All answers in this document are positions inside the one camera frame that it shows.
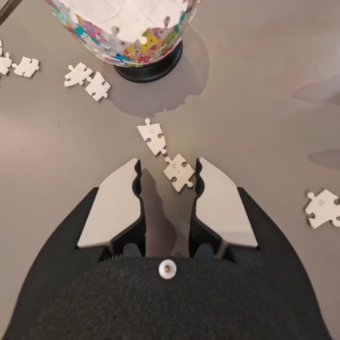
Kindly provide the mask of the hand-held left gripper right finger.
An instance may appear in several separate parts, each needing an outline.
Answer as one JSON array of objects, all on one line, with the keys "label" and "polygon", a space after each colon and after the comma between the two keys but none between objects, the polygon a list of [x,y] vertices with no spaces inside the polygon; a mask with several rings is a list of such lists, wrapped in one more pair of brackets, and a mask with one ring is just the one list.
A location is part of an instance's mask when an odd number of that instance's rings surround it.
[{"label": "hand-held left gripper right finger", "polygon": [[223,257],[228,246],[256,249],[258,242],[233,180],[203,157],[197,158],[195,176],[189,256],[203,244],[216,257]]}]

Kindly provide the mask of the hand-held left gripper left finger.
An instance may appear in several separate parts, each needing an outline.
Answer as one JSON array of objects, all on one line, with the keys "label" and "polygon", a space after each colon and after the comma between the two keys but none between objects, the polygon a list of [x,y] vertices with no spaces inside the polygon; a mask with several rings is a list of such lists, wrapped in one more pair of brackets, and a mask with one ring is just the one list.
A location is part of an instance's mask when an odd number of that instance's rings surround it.
[{"label": "hand-held left gripper left finger", "polygon": [[77,247],[106,246],[116,256],[131,243],[145,256],[146,218],[140,194],[141,162],[133,158],[99,185]]}]

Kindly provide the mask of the colourful puzzle ball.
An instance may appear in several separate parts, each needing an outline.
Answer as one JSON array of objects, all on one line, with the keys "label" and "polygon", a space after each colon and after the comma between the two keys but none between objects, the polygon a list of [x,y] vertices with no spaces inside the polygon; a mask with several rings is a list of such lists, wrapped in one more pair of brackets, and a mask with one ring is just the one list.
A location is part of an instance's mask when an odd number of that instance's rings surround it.
[{"label": "colourful puzzle ball", "polygon": [[63,26],[118,67],[154,64],[181,42],[199,0],[47,0]]}]

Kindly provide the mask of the black ball stand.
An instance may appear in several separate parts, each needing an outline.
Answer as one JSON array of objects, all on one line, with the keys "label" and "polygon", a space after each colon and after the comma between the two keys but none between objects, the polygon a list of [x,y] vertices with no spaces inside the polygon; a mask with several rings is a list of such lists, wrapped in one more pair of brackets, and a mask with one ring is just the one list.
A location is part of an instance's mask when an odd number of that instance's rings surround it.
[{"label": "black ball stand", "polygon": [[168,75],[178,64],[183,52],[182,40],[164,58],[142,67],[114,66],[116,72],[133,83],[151,83]]}]

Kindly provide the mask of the strip of joined puzzle pieces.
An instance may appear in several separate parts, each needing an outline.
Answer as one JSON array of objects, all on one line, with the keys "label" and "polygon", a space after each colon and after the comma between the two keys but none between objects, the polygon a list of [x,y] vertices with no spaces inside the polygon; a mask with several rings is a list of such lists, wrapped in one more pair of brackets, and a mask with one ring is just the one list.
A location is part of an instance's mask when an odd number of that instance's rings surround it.
[{"label": "strip of joined puzzle pieces", "polygon": [[0,57],[0,73],[3,75],[8,74],[9,68],[12,65],[12,59],[10,58],[10,54],[8,52],[5,53],[5,57]]}]

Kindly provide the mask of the black table edge strip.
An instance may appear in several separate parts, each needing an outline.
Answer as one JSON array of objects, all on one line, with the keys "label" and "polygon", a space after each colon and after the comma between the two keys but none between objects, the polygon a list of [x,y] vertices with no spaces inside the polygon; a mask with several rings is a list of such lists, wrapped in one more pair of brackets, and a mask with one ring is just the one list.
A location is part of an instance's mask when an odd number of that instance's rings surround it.
[{"label": "black table edge strip", "polygon": [[22,0],[8,0],[2,6],[0,10],[0,25],[2,25],[6,19],[15,11],[15,9],[20,5]]}]

